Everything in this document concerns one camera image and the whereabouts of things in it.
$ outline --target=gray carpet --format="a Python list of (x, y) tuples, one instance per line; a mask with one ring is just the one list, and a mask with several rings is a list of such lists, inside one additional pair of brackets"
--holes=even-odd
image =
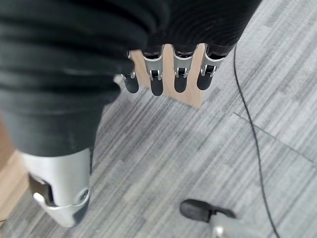
[[(237, 50), (237, 70), (255, 120), (264, 182), (283, 238), (317, 237), (317, 4), (264, 0)], [(97, 136), (86, 219), (65, 229), (29, 193), (6, 238), (208, 238), (183, 218), (185, 198), (233, 209), (273, 238), (256, 149), (225, 60), (199, 110), (142, 89), (105, 108)]]

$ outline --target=robotic hand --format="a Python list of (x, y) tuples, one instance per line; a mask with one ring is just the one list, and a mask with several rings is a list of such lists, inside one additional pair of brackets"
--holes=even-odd
[(41, 207), (65, 227), (83, 219), (103, 106), (120, 92), (114, 76), (138, 90), (127, 52), (142, 50), (158, 96), (164, 44), (173, 45), (175, 90), (183, 92), (205, 43), (197, 81), (205, 90), (260, 1), (2, 0), (0, 108)]

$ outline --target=black fingertip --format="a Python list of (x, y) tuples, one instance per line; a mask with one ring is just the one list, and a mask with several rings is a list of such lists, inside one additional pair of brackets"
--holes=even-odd
[(139, 83), (136, 76), (131, 78), (130, 75), (127, 75), (126, 79), (124, 80), (124, 84), (130, 93), (136, 93), (139, 91)]
[(200, 90), (206, 90), (209, 88), (211, 84), (212, 77), (210, 77), (209, 74), (205, 74), (205, 76), (202, 76), (199, 74), (198, 79), (197, 79), (197, 87)]
[(155, 96), (160, 96), (163, 93), (163, 80), (158, 80), (156, 77), (151, 80), (151, 90)]
[(178, 78), (175, 77), (174, 88), (176, 92), (178, 93), (184, 92), (186, 89), (186, 86), (187, 86), (187, 77), (184, 78), (183, 75), (178, 76)]

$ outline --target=black cable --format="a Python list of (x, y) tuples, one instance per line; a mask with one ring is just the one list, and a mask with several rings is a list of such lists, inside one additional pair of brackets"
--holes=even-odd
[(265, 194), (265, 190), (264, 190), (264, 182), (263, 182), (263, 174), (262, 174), (262, 165), (261, 165), (259, 142), (258, 142), (256, 130), (255, 130), (255, 127), (254, 127), (254, 124), (253, 124), (253, 120), (252, 120), (251, 115), (250, 115), (250, 112), (249, 112), (248, 105), (247, 105), (246, 100), (245, 100), (245, 98), (244, 98), (244, 96), (243, 96), (243, 92), (242, 92), (242, 90), (241, 90), (240, 83), (239, 83), (239, 80), (238, 80), (237, 68), (236, 68), (236, 55), (237, 55), (237, 45), (236, 45), (235, 48), (234, 48), (234, 57), (233, 57), (234, 76), (235, 76), (235, 78), (236, 78), (236, 83), (237, 83), (237, 86), (238, 86), (238, 90), (239, 90), (241, 99), (242, 99), (242, 101), (243, 101), (244, 108), (246, 109), (246, 112), (247, 112), (247, 114), (248, 114), (248, 118), (249, 118), (250, 125), (251, 125), (251, 128), (252, 128), (254, 140), (255, 140), (255, 142), (256, 142), (257, 154), (258, 154), (258, 161), (259, 161), (260, 184), (261, 184), (262, 197), (263, 197), (263, 201), (264, 201), (264, 204), (265, 204), (266, 213), (267, 213), (268, 219), (269, 219), (269, 221), (270, 221), (270, 223), (271, 223), (271, 226), (272, 226), (272, 228), (273, 228), (273, 231), (274, 231), (276, 237), (277, 237), (277, 238), (280, 238), (280, 235), (279, 235), (279, 233), (278, 233), (278, 231), (277, 231), (277, 229), (276, 229), (276, 226), (275, 226), (275, 224), (274, 224), (274, 221), (273, 221), (271, 212), (270, 212), (269, 207), (268, 207), (267, 199), (266, 199), (266, 194)]

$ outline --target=wooden block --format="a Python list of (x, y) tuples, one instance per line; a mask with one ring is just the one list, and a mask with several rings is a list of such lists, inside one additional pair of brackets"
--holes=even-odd
[(19, 152), (13, 148), (0, 120), (0, 220), (8, 218), (27, 188), (27, 173)]
[[(199, 108), (202, 104), (203, 93), (197, 87), (197, 78), (200, 71), (201, 60), (205, 46), (200, 44), (195, 51), (191, 70), (187, 79), (187, 87), (183, 93), (177, 93), (174, 89), (174, 60), (171, 45), (165, 45), (163, 50), (163, 86), (164, 94), (183, 103)], [(146, 71), (141, 51), (131, 52), (135, 64), (135, 72), (140, 84), (150, 88), (150, 79)]]
[(0, 220), (4, 220), (28, 188), (27, 173), (18, 151), (0, 170), (0, 181)]

